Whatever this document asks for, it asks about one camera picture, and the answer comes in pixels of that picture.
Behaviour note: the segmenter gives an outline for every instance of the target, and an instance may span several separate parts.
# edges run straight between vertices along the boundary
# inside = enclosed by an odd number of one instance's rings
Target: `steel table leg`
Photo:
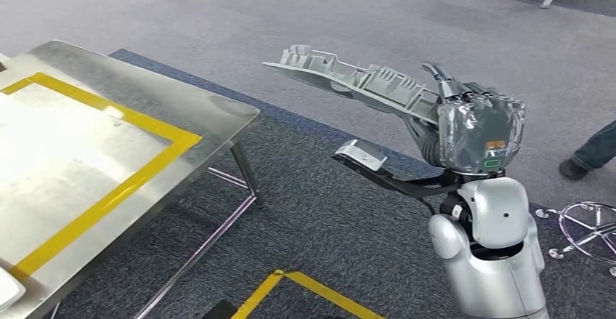
[[[56,307],[54,307],[54,311],[53,311],[53,312],[52,312],[52,314],[49,316],[49,319],[55,319],[55,318],[56,318],[57,312],[58,312],[58,310],[60,310],[60,305],[61,305],[61,304],[62,304],[62,301],[60,301],[60,302],[58,302],[58,303],[56,304]]]
[[[256,183],[256,179],[254,178],[254,173],[248,163],[248,159],[246,158],[246,152],[244,151],[243,145],[238,143],[233,146],[231,148],[231,154],[233,154],[233,158],[235,158],[235,162],[238,164],[238,168],[240,168],[240,172],[246,181],[248,189],[251,191],[251,194],[256,197],[254,205],[257,208],[262,208],[264,204],[263,200],[259,197],[259,185]]]
[[[233,154],[233,158],[242,173],[244,180],[238,179],[237,177],[226,174],[220,170],[216,170],[214,168],[208,168],[207,172],[215,177],[223,179],[227,182],[230,182],[238,187],[247,189],[250,191],[250,196],[242,202],[240,207],[238,207],[231,216],[229,216],[223,224],[218,227],[214,234],[210,235],[205,243],[184,263],[182,268],[180,268],[159,290],[154,297],[137,313],[133,319],[143,319],[145,318],[152,309],[167,295],[167,293],[176,285],[178,280],[191,268],[195,266],[195,264],[199,261],[199,259],[216,243],[220,237],[227,232],[229,228],[235,223],[235,221],[248,209],[252,204],[255,204],[257,207],[263,207],[263,203],[259,202],[259,189],[254,178],[254,174],[250,165],[248,164],[248,159],[246,158],[246,154],[244,153],[243,146],[239,143],[234,145],[231,148],[231,154]]]

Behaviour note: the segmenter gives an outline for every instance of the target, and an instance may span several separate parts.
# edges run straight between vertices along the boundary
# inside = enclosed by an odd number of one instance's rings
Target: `chair base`
[[[573,217],[573,213],[589,214],[594,213],[593,225],[584,223],[579,219]],[[606,221],[605,213],[611,212],[616,217],[616,208],[608,206],[602,203],[595,203],[592,201],[584,201],[580,203],[570,204],[563,210],[558,211],[554,209],[538,209],[535,214],[542,218],[547,219],[550,217],[549,213],[559,215],[559,226],[564,237],[569,242],[567,247],[562,249],[550,249],[548,254],[554,259],[563,259],[565,254],[578,250],[582,254],[595,259],[597,261],[605,262],[613,267],[610,268],[610,273],[616,277],[616,219],[611,222]],[[589,231],[589,233],[580,239],[573,239],[570,232],[570,226],[572,223],[578,227],[583,227]],[[602,241],[607,245],[608,249],[612,252],[609,257],[598,255],[589,251],[586,248],[586,244],[590,241]]]

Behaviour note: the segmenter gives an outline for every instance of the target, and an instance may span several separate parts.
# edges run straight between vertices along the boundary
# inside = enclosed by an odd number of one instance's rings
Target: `yellow tape line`
[[[258,288],[250,295],[250,297],[242,304],[238,311],[231,317],[231,319],[244,319],[256,308],[256,306],[263,301],[265,296],[269,294],[274,287],[283,279],[284,272],[282,270],[276,270],[259,285]]]
[[[21,281],[29,278],[37,269],[45,265],[66,246],[74,242],[75,239],[79,238],[79,236],[84,234],[90,227],[114,210],[124,199],[128,198],[173,160],[201,140],[201,137],[196,134],[187,132],[150,116],[146,116],[143,113],[131,110],[130,108],[126,108],[75,86],[66,84],[63,81],[43,73],[37,73],[34,76],[18,81],[2,89],[1,92],[12,94],[32,83],[45,86],[48,89],[59,92],[60,94],[98,110],[113,107],[123,113],[123,120],[148,132],[157,134],[160,137],[164,137],[172,141],[172,144],[145,164],[141,169],[132,174],[126,181],[114,188],[100,201],[96,202],[84,213],[64,226],[64,228],[41,244],[36,250],[19,261],[13,268],[9,269],[9,273]]]
[[[233,315],[232,319],[246,319],[283,277],[291,279],[292,281],[361,319],[385,319],[368,308],[362,307],[362,305],[354,302],[350,298],[328,288],[303,273],[285,273],[282,270],[276,270],[265,278],[265,281],[255,290],[255,292],[252,293],[252,295],[250,295],[246,302],[242,304],[235,315]]]

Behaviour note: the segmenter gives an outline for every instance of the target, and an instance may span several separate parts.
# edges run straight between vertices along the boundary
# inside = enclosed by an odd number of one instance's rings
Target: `person's leg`
[[[570,179],[582,179],[589,171],[599,169],[616,156],[616,121],[591,136],[570,159],[561,163],[559,171]]]

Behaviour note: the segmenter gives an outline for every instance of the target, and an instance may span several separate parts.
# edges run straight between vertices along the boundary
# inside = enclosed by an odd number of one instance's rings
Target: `carpet floor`
[[[292,44],[345,62],[389,66],[435,88],[421,63],[527,104],[523,148],[509,175],[532,201],[561,209],[614,203],[616,161],[571,183],[556,171],[614,120],[616,18],[540,0],[0,0],[0,52],[62,39],[124,48],[407,156],[419,152],[397,117],[326,95],[261,65]],[[588,0],[605,3],[612,0]]]
[[[461,317],[430,244],[426,208],[329,158],[351,135],[138,54],[122,50],[113,56],[255,105],[264,116],[244,143],[267,207],[247,211],[149,318],[200,318],[223,299],[242,304],[274,269],[301,271],[385,318]],[[406,177],[438,173],[381,150]],[[234,170],[230,156],[216,167]],[[213,177],[198,179],[73,291],[58,318],[130,318],[242,199]],[[539,219],[538,228],[544,253],[564,245],[554,219]],[[616,281],[607,269],[576,253],[563,260],[546,257],[543,285],[551,317],[611,318]],[[283,281],[250,318],[328,315],[354,318]]]

